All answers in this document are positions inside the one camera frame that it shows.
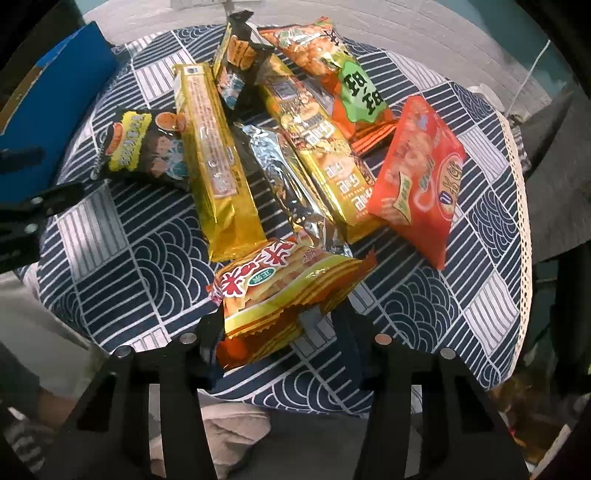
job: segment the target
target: tablecloth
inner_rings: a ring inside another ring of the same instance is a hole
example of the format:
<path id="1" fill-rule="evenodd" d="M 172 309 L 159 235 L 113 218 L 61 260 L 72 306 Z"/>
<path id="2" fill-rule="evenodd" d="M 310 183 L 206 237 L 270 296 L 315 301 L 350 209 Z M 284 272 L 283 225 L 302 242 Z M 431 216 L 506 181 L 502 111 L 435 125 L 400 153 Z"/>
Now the tablecloth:
<path id="1" fill-rule="evenodd" d="M 205 287 L 220 264 L 207 259 L 192 198 L 164 186 L 94 181 L 91 172 L 116 107 L 172 107 L 171 66 L 211 60 L 223 30 L 182 28 L 115 47 L 129 60 L 98 97 L 57 176 L 58 183 L 83 182 L 86 197 L 47 225 L 36 271 L 40 299 L 108 352 L 122 344 L 137 351 L 164 346 L 215 309 Z M 423 95 L 468 153 L 445 269 L 434 270 L 383 228 L 352 245 L 357 257 L 373 248 L 379 262 L 353 303 L 412 348 L 453 348 L 485 388 L 493 387 L 514 368 L 531 297 L 527 205 L 508 124 L 484 100 L 421 64 L 347 44 L 394 112 L 409 95 Z M 273 123 L 265 113 L 249 121 Z M 376 175 L 383 155 L 368 159 Z M 264 179 L 255 173 L 248 180 L 267 236 L 289 235 Z M 348 378 L 330 316 L 282 351 L 228 372 L 212 394 L 311 413 L 360 414 L 371 405 L 371 395 Z M 420 389 L 414 394 L 420 408 Z"/>

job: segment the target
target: cable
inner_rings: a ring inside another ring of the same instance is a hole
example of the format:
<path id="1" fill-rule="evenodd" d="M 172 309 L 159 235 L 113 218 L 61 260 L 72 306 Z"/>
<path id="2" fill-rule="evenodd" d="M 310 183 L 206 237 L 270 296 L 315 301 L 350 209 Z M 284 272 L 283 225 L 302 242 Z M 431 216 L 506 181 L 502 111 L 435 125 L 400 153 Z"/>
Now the cable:
<path id="1" fill-rule="evenodd" d="M 540 58 L 542 58 L 542 55 L 544 54 L 544 52 L 546 50 L 548 50 L 548 47 L 550 46 L 550 39 L 548 39 L 548 41 L 546 42 L 546 45 L 544 46 L 544 48 L 542 48 L 542 51 L 538 54 L 538 57 L 536 58 L 536 60 L 534 61 L 534 64 L 531 66 L 530 71 L 527 72 L 527 75 L 525 76 L 525 80 L 523 81 L 523 83 L 519 86 L 519 89 L 517 90 L 517 93 L 515 94 L 515 96 L 513 97 L 513 101 L 511 102 L 511 104 L 509 105 L 509 108 L 507 109 L 507 113 L 505 114 L 505 117 L 509 117 L 509 114 L 511 113 L 511 109 L 515 106 L 515 101 L 517 100 L 517 97 L 519 96 L 519 94 L 521 93 L 521 91 L 523 90 L 523 87 L 525 86 L 525 84 L 527 83 L 527 81 L 530 79 L 532 72 L 534 71 L 535 66 L 538 64 L 538 62 L 540 61 Z"/>

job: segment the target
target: white floor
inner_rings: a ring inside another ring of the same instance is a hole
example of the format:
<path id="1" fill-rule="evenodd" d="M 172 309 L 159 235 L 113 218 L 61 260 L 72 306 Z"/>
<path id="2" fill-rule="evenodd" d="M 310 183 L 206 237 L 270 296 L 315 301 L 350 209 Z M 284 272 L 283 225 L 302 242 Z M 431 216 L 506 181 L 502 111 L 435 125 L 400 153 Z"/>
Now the white floor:
<path id="1" fill-rule="evenodd" d="M 170 2 L 109 0 L 88 12 L 85 20 L 96 21 L 109 41 L 121 44 L 157 31 L 223 23 L 225 7 L 232 8 L 231 4 L 209 4 L 174 9 Z M 341 35 L 418 60 L 463 86 L 487 84 L 505 107 L 527 74 L 480 28 L 434 0 L 259 0 L 235 2 L 233 7 L 253 10 L 259 25 L 328 16 Z M 548 103 L 550 97 L 532 79 L 516 105 L 534 113 Z"/>

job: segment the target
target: snack package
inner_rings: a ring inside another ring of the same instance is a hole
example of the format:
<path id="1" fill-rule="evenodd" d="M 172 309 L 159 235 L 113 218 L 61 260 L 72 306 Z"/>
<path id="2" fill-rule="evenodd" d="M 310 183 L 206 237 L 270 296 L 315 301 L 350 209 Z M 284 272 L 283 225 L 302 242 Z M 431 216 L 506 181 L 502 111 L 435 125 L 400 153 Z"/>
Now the snack package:
<path id="1" fill-rule="evenodd" d="M 278 131 L 254 125 L 236 124 L 234 129 L 269 182 L 293 231 L 299 234 L 303 230 L 314 247 L 352 257 L 312 179 L 285 137 Z"/>
<path id="2" fill-rule="evenodd" d="M 387 220 L 438 270 L 456 209 L 466 152 L 421 96 L 410 96 L 368 209 Z"/>
<path id="3" fill-rule="evenodd" d="M 226 368 L 254 362 L 297 338 L 297 316 L 320 306 L 335 308 L 375 266 L 302 245 L 295 238 L 269 240 L 240 260 L 218 270 L 210 286 L 212 300 L 223 301 L 226 339 L 217 358 Z"/>
<path id="4" fill-rule="evenodd" d="M 252 12 L 244 10 L 228 17 L 226 32 L 213 60 L 217 91 L 230 111 L 238 110 L 252 93 L 256 75 L 274 47 L 247 22 Z"/>
<path id="5" fill-rule="evenodd" d="M 326 17 L 310 25 L 260 28 L 259 33 L 334 97 L 330 118 L 355 153 L 370 150 L 395 129 L 395 118 L 375 85 Z"/>
<path id="6" fill-rule="evenodd" d="M 366 208 L 374 176 L 314 95 L 276 55 L 258 81 L 267 111 L 285 132 L 345 241 L 354 243 L 381 226 Z"/>
<path id="7" fill-rule="evenodd" d="M 105 139 L 99 175 L 188 191 L 189 170 L 176 119 L 176 113 L 165 110 L 118 110 Z"/>
<path id="8" fill-rule="evenodd" d="M 207 63 L 175 65 L 174 99 L 209 258 L 240 258 L 265 242 L 261 221 Z"/>

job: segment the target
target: wall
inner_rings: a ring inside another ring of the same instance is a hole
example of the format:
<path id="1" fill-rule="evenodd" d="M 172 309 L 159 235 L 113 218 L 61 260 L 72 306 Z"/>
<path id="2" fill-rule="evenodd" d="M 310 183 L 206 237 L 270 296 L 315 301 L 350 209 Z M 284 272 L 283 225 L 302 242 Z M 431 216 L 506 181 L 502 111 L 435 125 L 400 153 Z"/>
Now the wall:
<path id="1" fill-rule="evenodd" d="M 531 68 L 548 35 L 515 0 L 437 0 L 489 34 L 526 69 Z M 553 98 L 571 78 L 571 70 L 552 44 L 533 73 Z"/>

